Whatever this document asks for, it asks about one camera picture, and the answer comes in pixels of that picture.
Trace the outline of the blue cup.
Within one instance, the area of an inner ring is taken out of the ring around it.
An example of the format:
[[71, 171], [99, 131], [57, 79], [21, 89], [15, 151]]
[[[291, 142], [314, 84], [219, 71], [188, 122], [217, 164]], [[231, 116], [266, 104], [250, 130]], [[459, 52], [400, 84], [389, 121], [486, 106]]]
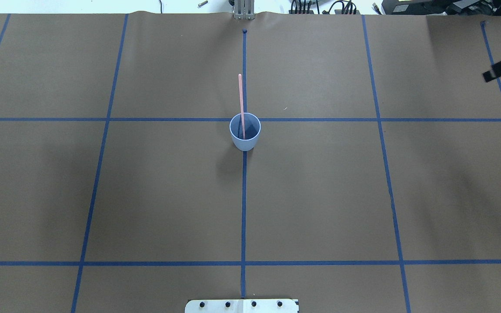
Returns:
[[262, 131], [260, 119], [252, 113], [235, 115], [229, 122], [229, 132], [234, 145], [240, 151], [250, 151], [258, 143]]

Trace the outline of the pink chopstick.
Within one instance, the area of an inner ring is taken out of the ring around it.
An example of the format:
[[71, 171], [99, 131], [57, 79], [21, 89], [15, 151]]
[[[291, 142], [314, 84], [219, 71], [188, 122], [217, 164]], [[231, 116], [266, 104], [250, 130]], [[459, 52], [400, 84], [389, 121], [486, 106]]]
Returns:
[[238, 92], [239, 92], [239, 108], [240, 108], [240, 129], [241, 139], [245, 140], [245, 112], [244, 112], [244, 93], [243, 93], [243, 79], [242, 73], [238, 74]]

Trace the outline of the aluminium frame post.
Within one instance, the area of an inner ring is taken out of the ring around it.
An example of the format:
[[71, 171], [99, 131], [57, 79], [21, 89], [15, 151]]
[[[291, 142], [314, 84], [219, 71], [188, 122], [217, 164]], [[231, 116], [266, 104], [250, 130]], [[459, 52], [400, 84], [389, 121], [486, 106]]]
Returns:
[[235, 20], [254, 20], [256, 18], [254, 0], [229, 0], [229, 4], [233, 8]]

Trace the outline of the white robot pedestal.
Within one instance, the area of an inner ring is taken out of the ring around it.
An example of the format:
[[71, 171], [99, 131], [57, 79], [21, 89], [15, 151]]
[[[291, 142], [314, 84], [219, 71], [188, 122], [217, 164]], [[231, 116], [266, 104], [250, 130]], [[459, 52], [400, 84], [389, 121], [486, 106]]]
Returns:
[[294, 299], [221, 299], [190, 300], [185, 313], [298, 313]]

